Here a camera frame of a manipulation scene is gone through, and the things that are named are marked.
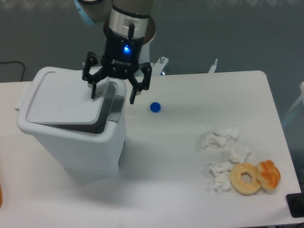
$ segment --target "cable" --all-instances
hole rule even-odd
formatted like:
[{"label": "cable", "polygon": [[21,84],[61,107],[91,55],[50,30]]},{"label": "cable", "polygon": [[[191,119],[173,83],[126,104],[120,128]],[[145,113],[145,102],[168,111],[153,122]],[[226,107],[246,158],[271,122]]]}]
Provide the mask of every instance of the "cable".
[{"label": "cable", "polygon": [[24,72],[25,72],[25,65],[24,65],[24,63],[22,63],[20,61],[0,62],[0,64],[10,64],[10,63],[19,63],[19,64],[21,64],[23,66],[23,71],[22,71],[22,75],[21,75],[21,79],[20,79],[20,81],[22,82],[23,76],[24,76]]}]

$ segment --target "blue led light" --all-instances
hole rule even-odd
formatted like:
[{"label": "blue led light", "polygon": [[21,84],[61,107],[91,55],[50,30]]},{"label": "blue led light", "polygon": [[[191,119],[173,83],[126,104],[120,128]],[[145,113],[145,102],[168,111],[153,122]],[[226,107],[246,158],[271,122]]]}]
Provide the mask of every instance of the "blue led light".
[{"label": "blue led light", "polygon": [[128,45],[124,46],[123,52],[124,52],[125,54],[129,54],[129,53],[131,52],[131,50],[129,49],[129,46],[128,46]]}]

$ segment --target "white table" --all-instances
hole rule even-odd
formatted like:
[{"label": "white table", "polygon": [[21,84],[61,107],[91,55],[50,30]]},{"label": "white table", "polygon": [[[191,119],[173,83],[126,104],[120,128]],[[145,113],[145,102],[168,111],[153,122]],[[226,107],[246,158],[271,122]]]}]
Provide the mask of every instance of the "white table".
[{"label": "white table", "polygon": [[[14,105],[24,83],[0,84],[2,228],[232,228],[303,222],[285,195],[300,188],[267,78],[259,71],[156,76],[126,115],[120,174],[66,171],[16,126]],[[160,113],[149,105],[158,101]],[[199,154],[202,135],[240,126],[224,149]],[[212,191],[208,162],[225,161],[232,145],[248,145],[247,161],[271,159],[282,178],[273,192],[243,196]]]}]

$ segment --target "donut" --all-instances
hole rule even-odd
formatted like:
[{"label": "donut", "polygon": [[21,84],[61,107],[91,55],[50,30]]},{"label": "donut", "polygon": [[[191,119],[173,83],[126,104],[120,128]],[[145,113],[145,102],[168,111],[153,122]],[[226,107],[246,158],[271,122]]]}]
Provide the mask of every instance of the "donut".
[{"label": "donut", "polygon": [[[242,175],[248,174],[251,177],[251,182],[245,182]],[[250,195],[256,193],[261,185],[257,181],[257,168],[250,163],[236,164],[230,172],[231,185],[240,193]]]},{"label": "donut", "polygon": [[256,165],[256,178],[265,190],[273,190],[281,180],[281,174],[273,161],[261,161]]}]

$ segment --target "black cord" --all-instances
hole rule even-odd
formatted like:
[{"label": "black cord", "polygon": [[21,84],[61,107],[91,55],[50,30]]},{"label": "black cord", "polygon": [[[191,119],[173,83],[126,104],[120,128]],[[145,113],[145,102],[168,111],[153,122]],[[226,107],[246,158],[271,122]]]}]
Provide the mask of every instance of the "black cord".
[{"label": "black cord", "polygon": [[300,228],[303,224],[304,224],[304,222],[299,223],[298,225],[295,225],[294,228]]},{"label": "black cord", "polygon": [[25,71],[25,65],[24,65],[24,63],[22,63],[20,61],[0,62],[0,64],[10,64],[10,63],[19,63],[19,64],[21,64],[23,66],[23,71],[22,71],[22,75],[21,75],[21,79],[20,79],[20,81],[22,82],[23,76],[24,76],[24,71]]}]

